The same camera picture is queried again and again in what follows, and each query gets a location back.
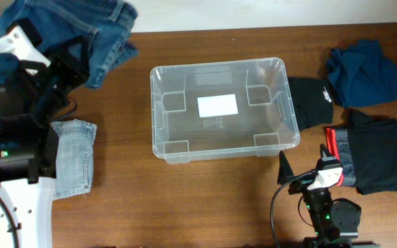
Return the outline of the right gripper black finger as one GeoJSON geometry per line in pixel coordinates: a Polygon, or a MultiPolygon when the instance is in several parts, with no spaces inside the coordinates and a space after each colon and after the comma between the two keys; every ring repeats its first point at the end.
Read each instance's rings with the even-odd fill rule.
{"type": "Polygon", "coordinates": [[[294,173],[292,168],[287,160],[284,151],[279,152],[279,169],[278,169],[278,178],[277,183],[279,185],[284,185],[285,183],[290,182],[294,178],[294,173]]]}
{"type": "Polygon", "coordinates": [[[323,143],[320,145],[320,157],[322,159],[334,159],[334,155],[330,153],[328,148],[323,143]]]}

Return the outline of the black shorts red grey waistband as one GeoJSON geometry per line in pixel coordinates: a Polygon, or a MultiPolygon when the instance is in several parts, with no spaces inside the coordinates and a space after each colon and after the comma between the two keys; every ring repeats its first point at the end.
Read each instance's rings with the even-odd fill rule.
{"type": "Polygon", "coordinates": [[[343,166],[337,185],[362,195],[397,192],[397,120],[348,111],[343,126],[325,129],[327,148],[343,166]]]}

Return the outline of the dark blue jeans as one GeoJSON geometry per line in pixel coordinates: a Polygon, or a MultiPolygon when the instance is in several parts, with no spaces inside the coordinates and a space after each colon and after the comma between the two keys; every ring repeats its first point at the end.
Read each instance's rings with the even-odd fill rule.
{"type": "Polygon", "coordinates": [[[16,20],[29,19],[43,39],[38,51],[83,36],[88,41],[90,77],[100,88],[108,72],[138,54],[129,42],[137,11],[125,1],[18,0],[0,16],[0,37],[16,20]]]}

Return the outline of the navy blue shirt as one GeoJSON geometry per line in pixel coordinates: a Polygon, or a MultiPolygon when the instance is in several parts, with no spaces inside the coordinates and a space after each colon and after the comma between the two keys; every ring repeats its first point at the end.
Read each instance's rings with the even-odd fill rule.
{"type": "Polygon", "coordinates": [[[397,100],[397,65],[384,56],[377,40],[331,49],[326,67],[334,98],[343,108],[397,100]]]}

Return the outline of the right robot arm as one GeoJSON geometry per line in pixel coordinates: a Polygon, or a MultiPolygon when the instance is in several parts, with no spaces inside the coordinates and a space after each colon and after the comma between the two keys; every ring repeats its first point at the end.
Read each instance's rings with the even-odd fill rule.
{"type": "Polygon", "coordinates": [[[343,166],[339,160],[332,155],[324,144],[320,146],[320,159],[314,169],[295,175],[285,156],[279,153],[279,171],[277,183],[280,187],[273,195],[276,200],[278,194],[286,189],[288,194],[301,195],[301,202],[306,208],[311,220],[310,225],[314,228],[314,238],[304,238],[304,247],[326,247],[338,238],[334,232],[336,228],[330,213],[334,201],[329,188],[336,185],[343,172],[343,166]]]}

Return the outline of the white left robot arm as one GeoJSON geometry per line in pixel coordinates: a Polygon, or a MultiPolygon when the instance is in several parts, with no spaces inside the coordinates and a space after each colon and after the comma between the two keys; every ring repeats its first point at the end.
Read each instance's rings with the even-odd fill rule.
{"type": "Polygon", "coordinates": [[[0,37],[0,247],[51,247],[59,136],[52,123],[77,110],[72,90],[89,78],[77,36],[38,51],[29,19],[0,37]]]}

